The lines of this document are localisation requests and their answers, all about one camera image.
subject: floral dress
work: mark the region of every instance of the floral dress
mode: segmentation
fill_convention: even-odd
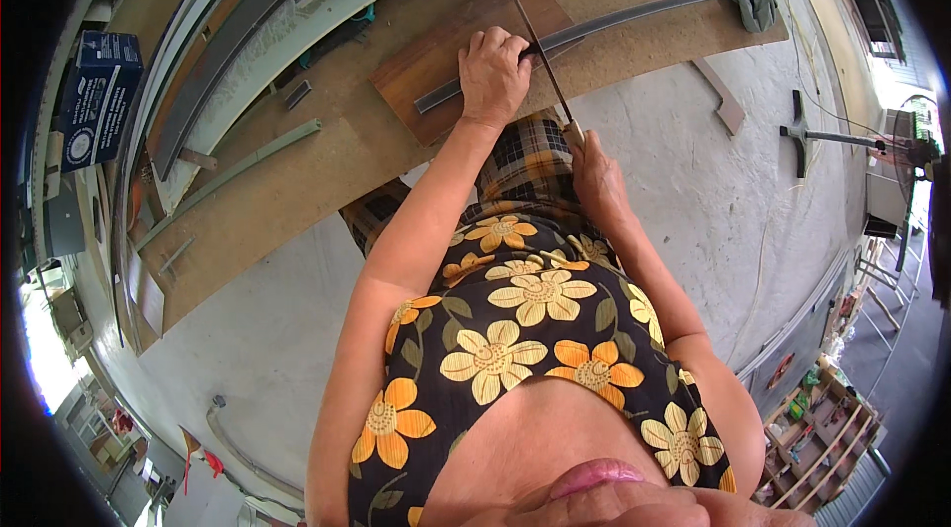
[[[690,373],[611,249],[523,213],[458,228],[430,295],[385,342],[386,379],[351,454],[351,527],[416,525],[466,432],[531,376],[573,380],[636,427],[672,485],[735,492]]]

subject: blue cardboard box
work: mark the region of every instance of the blue cardboard box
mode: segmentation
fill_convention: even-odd
[[[142,78],[134,34],[85,31],[60,101],[61,170],[101,164],[119,153],[129,106]]]

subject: woman's hand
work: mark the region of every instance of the woman's hand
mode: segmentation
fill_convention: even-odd
[[[531,61],[518,60],[528,46],[525,38],[498,27],[473,34],[469,50],[459,50],[462,119],[497,132],[512,120],[529,91]]]
[[[585,131],[584,151],[572,147],[575,154],[575,192],[588,218],[604,232],[625,224],[634,213],[628,202],[624,174],[617,160],[601,150],[594,130]]]

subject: shelving unit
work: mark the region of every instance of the shelving unit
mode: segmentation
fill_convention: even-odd
[[[812,514],[842,491],[880,425],[875,410],[828,370],[807,393],[808,408],[796,420],[790,404],[802,393],[797,387],[764,422],[769,445],[754,499],[770,508]],[[768,426],[782,417],[790,427],[777,437]],[[772,491],[764,494],[770,484]]]

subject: yellow flower print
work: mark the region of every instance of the yellow flower print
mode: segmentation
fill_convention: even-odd
[[[442,300],[440,296],[423,296],[415,300],[407,300],[399,305],[397,311],[393,313],[393,319],[390,320],[390,328],[386,331],[386,345],[384,346],[387,354],[393,353],[393,345],[397,343],[397,333],[401,324],[413,322],[420,316],[420,308],[434,307]]]
[[[518,341],[518,325],[511,320],[497,320],[489,325],[486,336],[476,331],[459,330],[456,339],[464,352],[452,352],[442,359],[439,372],[449,380],[459,382],[473,378],[473,397],[479,405],[495,401],[499,382],[505,390],[531,376],[522,365],[535,365],[548,354],[541,342]]]
[[[581,234],[580,241],[575,236],[568,236],[568,242],[581,253],[582,259],[604,267],[611,266],[611,261],[608,261],[608,246],[600,240],[592,240]]]
[[[688,370],[680,369],[680,372],[677,373],[677,378],[680,378],[680,381],[683,384],[696,384],[696,380],[693,379],[693,375],[689,373]]]
[[[418,527],[420,525],[420,517],[422,517],[421,506],[411,506],[410,510],[406,511],[406,522],[409,523],[410,527]]]
[[[433,433],[435,422],[425,412],[406,409],[416,400],[416,384],[410,378],[394,378],[386,393],[380,391],[366,415],[363,432],[350,453],[355,463],[363,463],[373,455],[394,469],[402,469],[409,458],[409,447],[403,437],[423,438]]]
[[[530,273],[537,273],[543,268],[545,267],[541,263],[541,258],[538,255],[529,255],[526,261],[513,259],[511,261],[505,261],[505,264],[492,267],[485,272],[485,279],[492,281],[506,277],[516,277],[518,275],[529,275]]]
[[[647,294],[641,291],[633,283],[628,283],[628,290],[631,292],[631,316],[648,324],[650,339],[664,345],[664,334],[660,332],[660,323],[657,321],[657,313],[654,312],[653,305],[648,300]]]
[[[534,225],[519,222],[514,215],[506,215],[501,220],[491,217],[476,222],[475,225],[478,227],[466,234],[466,240],[482,238],[479,242],[482,252],[492,252],[502,244],[503,240],[510,248],[521,250],[525,248],[525,240],[522,236],[534,236],[538,233]]]
[[[633,388],[644,381],[644,373],[627,363],[617,363],[617,345],[598,343],[588,355],[588,346],[571,340],[554,344],[554,356],[566,367],[552,368],[547,377],[574,380],[595,391],[618,409],[624,408],[624,393],[613,385]]]
[[[664,411],[666,426],[657,420],[641,422],[641,437],[650,446],[660,449],[654,453],[667,479],[680,472],[684,485],[693,486],[700,477],[700,466],[712,465],[723,456],[723,443],[716,437],[705,437],[707,432],[707,412],[698,407],[690,416],[674,402],[667,404]]]
[[[495,255],[479,257],[474,252],[462,257],[459,264],[449,263],[442,268],[442,277],[446,278],[446,287],[456,287],[467,275],[482,269],[486,264],[495,260]]]
[[[472,227],[472,224],[465,224],[462,227],[458,228],[458,230],[456,230],[456,233],[453,234],[453,237],[449,239],[449,246],[454,247],[455,245],[458,245],[459,243],[461,243],[465,236],[465,231],[469,229],[470,227]]]
[[[720,475],[720,484],[717,486],[717,490],[736,494],[736,477],[733,476],[732,465],[727,467],[727,471]]]
[[[518,307],[516,318],[522,326],[539,324],[545,312],[555,320],[574,320],[581,306],[572,298],[587,298],[597,292],[588,282],[573,280],[564,269],[545,271],[541,279],[520,275],[510,281],[515,286],[500,287],[489,294],[489,302],[501,308]]]
[[[555,269],[570,269],[572,271],[584,271],[590,265],[587,261],[569,261],[565,257],[565,253],[562,252],[561,248],[557,248],[552,252],[542,250],[541,254],[548,257],[549,263],[552,264],[552,268]]]

